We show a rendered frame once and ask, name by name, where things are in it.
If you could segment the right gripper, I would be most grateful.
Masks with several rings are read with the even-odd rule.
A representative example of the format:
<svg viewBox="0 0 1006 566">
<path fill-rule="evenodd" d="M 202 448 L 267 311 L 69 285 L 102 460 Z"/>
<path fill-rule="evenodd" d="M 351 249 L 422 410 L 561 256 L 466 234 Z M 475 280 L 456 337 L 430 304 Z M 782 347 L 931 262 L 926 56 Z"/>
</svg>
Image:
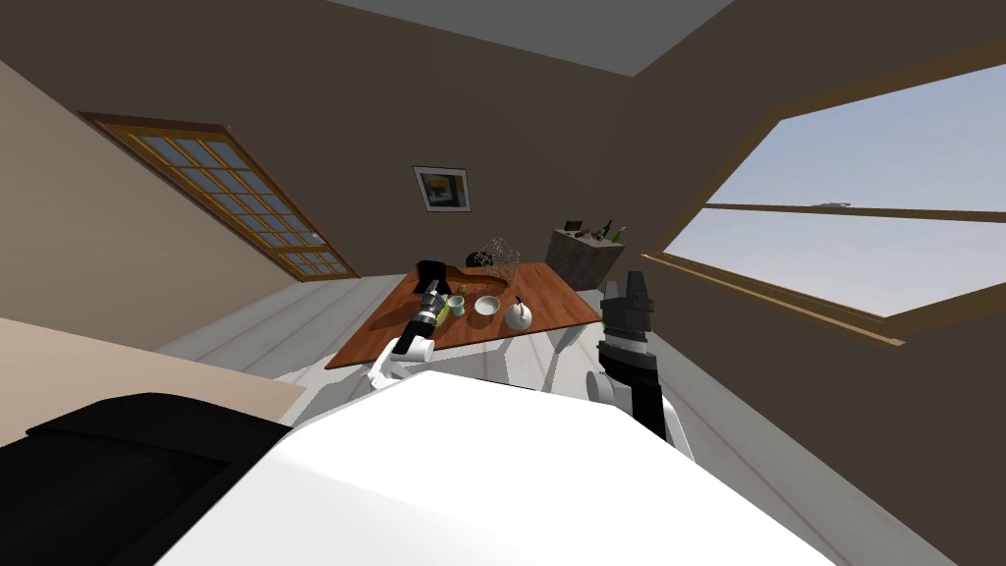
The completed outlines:
<svg viewBox="0 0 1006 566">
<path fill-rule="evenodd" d="M 628 272 L 625 297 L 621 297 L 618 282 L 606 281 L 600 308 L 605 334 L 644 338 L 651 330 L 654 301 L 648 295 L 644 275 L 638 270 Z"/>
</svg>

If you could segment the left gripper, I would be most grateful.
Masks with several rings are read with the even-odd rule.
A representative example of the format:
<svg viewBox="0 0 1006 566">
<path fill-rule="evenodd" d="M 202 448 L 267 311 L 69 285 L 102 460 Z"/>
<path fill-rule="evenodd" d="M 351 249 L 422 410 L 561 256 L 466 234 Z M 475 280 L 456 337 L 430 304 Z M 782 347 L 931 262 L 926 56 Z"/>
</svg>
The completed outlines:
<svg viewBox="0 0 1006 566">
<path fill-rule="evenodd" d="M 452 290 L 447 282 L 447 265 L 438 260 L 421 260 L 416 265 L 420 282 L 415 293 L 422 293 L 421 309 L 430 313 L 441 313 L 446 307 Z"/>
</svg>

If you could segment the stone sideboard with bottles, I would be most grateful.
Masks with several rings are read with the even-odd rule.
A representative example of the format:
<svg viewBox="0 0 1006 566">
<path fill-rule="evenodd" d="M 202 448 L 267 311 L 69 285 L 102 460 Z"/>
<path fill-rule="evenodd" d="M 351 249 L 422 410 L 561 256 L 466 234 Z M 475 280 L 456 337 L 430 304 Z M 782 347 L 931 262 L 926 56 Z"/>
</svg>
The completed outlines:
<svg viewBox="0 0 1006 566">
<path fill-rule="evenodd" d="M 624 248 L 621 243 L 596 240 L 590 234 L 578 238 L 575 232 L 554 229 L 545 264 L 574 291 L 595 290 L 605 280 Z"/>
</svg>

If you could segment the dry twig plant black pot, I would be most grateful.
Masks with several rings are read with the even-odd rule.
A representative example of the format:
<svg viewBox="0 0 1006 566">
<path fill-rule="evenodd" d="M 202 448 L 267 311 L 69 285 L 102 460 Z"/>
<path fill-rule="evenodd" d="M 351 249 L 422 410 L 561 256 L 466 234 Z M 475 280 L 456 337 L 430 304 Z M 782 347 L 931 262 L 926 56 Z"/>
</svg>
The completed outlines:
<svg viewBox="0 0 1006 566">
<path fill-rule="evenodd" d="M 495 238 L 466 257 L 466 267 L 481 267 L 487 275 L 513 282 L 522 255 L 502 238 Z"/>
</svg>

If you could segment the brown wooden table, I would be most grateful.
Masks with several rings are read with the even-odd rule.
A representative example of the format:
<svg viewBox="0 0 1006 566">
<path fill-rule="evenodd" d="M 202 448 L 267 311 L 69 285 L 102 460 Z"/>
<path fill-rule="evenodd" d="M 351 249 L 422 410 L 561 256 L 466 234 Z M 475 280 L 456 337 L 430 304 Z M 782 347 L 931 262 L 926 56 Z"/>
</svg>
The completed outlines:
<svg viewBox="0 0 1006 566">
<path fill-rule="evenodd" d="M 586 339 L 599 336 L 600 317 L 583 297 L 544 263 L 519 265 L 506 288 L 469 282 L 467 289 L 465 315 L 449 315 L 433 332 L 430 362 L 405 364 L 405 372 L 430 369 L 586 398 L 586 373 L 600 369 Z M 500 301 L 493 316 L 474 312 L 474 301 L 486 295 Z M 504 320 L 516 296 L 532 314 L 522 332 Z"/>
</svg>

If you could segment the wooden lattice window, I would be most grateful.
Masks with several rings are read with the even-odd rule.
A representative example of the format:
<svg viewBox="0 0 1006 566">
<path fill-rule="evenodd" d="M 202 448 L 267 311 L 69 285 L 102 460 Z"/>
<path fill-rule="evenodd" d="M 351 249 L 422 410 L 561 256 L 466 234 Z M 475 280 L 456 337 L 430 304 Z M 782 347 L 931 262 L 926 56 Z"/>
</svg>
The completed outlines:
<svg viewBox="0 0 1006 566">
<path fill-rule="evenodd" d="M 358 276 L 230 128 L 95 112 L 81 116 L 296 280 Z"/>
</svg>

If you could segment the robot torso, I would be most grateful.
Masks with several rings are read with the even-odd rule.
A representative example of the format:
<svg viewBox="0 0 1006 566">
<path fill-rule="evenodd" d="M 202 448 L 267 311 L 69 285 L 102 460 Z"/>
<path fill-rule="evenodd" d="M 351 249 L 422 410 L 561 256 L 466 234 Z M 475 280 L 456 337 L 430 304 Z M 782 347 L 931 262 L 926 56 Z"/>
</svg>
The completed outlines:
<svg viewBox="0 0 1006 566">
<path fill-rule="evenodd" d="M 156 566 L 832 566 L 621 410 L 424 371 L 312 418 Z"/>
</svg>

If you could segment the large wooden framed window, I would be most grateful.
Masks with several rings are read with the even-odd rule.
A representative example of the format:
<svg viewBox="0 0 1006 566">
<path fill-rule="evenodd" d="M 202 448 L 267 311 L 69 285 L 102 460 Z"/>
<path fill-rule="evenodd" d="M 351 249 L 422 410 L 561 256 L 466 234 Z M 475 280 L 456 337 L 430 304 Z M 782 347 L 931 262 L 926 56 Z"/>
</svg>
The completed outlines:
<svg viewBox="0 0 1006 566">
<path fill-rule="evenodd" d="M 772 110 L 648 258 L 882 345 L 1006 312 L 1006 37 Z"/>
</svg>

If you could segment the framed wall picture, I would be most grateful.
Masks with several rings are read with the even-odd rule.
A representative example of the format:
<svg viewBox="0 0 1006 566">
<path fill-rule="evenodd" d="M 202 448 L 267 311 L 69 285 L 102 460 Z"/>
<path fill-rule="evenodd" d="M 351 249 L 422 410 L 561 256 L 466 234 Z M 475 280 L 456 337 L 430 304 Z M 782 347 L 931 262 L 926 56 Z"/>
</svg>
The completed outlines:
<svg viewBox="0 0 1006 566">
<path fill-rule="evenodd" d="M 428 212 L 469 212 L 467 171 L 460 168 L 414 166 L 420 194 Z"/>
</svg>

